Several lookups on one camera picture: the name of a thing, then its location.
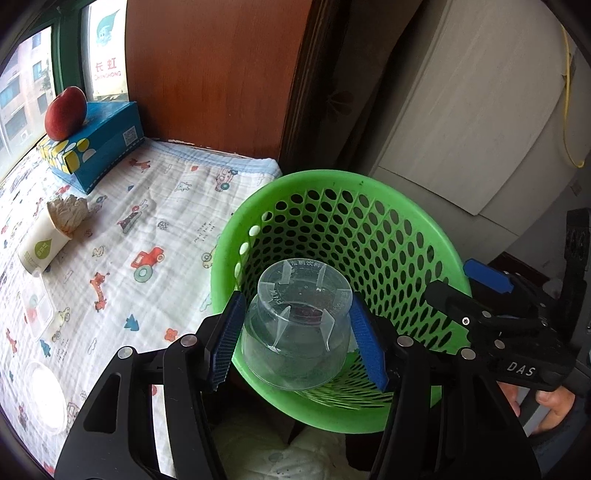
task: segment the blue handle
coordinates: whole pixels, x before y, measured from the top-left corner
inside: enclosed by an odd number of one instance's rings
[[[498,293],[513,291],[514,286],[509,277],[473,258],[464,263],[464,273],[468,278],[476,280]]]

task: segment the plastic container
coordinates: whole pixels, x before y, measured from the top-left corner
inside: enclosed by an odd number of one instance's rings
[[[257,377],[285,390],[332,380],[347,355],[352,298],[344,276],[325,263],[292,258],[271,265],[246,314],[244,360]]]
[[[466,330],[425,303],[435,279],[470,295],[462,262],[435,221],[400,192],[345,171],[310,170],[264,186],[234,212],[212,266],[212,309],[223,310],[240,289],[248,301],[264,270],[286,258],[322,261],[362,293],[370,310],[399,333],[430,349],[456,353]],[[380,432],[392,394],[371,383],[358,353],[347,355],[339,375],[317,388],[286,391],[248,368],[242,349],[232,359],[248,384],[269,403],[314,427],[344,433]],[[433,387],[431,403],[441,398]]]
[[[37,424],[57,435],[67,425],[66,399],[56,376],[45,365],[33,360],[25,370],[28,407]]]
[[[21,302],[31,336],[33,340],[38,341],[53,321],[56,312],[40,270],[33,271],[32,275],[24,274]]]

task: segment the window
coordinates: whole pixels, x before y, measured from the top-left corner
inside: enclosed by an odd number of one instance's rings
[[[6,134],[8,139],[12,140],[18,133],[27,126],[27,116],[25,115],[25,108],[21,107],[12,118],[6,122]]]
[[[47,110],[47,95],[45,93],[37,98],[37,106],[39,107],[39,113],[44,114],[45,110]]]
[[[6,107],[19,93],[21,93],[21,82],[20,77],[16,77],[0,92],[0,108]]]
[[[34,50],[28,44],[24,50],[18,47],[20,54],[15,53],[9,62],[20,74],[14,77],[15,69],[10,68],[0,76],[0,144],[4,146],[0,149],[0,179],[44,135],[47,105],[56,96],[51,27],[24,42],[35,45]]]
[[[43,75],[43,68],[41,67],[41,62],[38,61],[35,65],[33,65],[33,80],[39,80]]]
[[[33,48],[37,48],[41,45],[41,32],[33,35]]]
[[[126,8],[127,0],[96,0],[82,11],[82,62],[89,101],[129,100]]]

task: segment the white bedsheet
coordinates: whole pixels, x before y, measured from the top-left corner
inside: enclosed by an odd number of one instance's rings
[[[210,314],[217,239],[238,206],[280,174],[274,160],[146,140],[88,195],[92,215],[43,274],[61,313],[38,342],[24,321],[19,291],[28,274],[15,252],[38,207],[57,194],[82,194],[54,176],[34,151],[3,182],[0,404],[46,470],[53,472],[80,406],[119,347],[165,348],[195,332]],[[134,262],[151,265],[151,277],[149,268],[137,271]],[[66,313],[69,320],[62,324]],[[63,390],[68,422],[60,434],[48,434],[34,418],[25,378],[33,360],[47,366]],[[161,470],[171,474],[161,390],[154,396],[155,438]]]

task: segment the finger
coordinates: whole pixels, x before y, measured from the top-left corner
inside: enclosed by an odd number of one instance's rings
[[[499,387],[501,388],[503,394],[509,401],[509,405],[515,412],[515,415],[519,416],[521,409],[519,404],[517,403],[517,395],[519,393],[519,387],[517,385],[511,385],[509,383],[498,382]]]
[[[574,394],[564,387],[558,387],[553,392],[539,391],[536,393],[535,399],[540,405],[548,407],[550,411],[534,430],[534,433],[546,432],[557,427],[574,404]]]

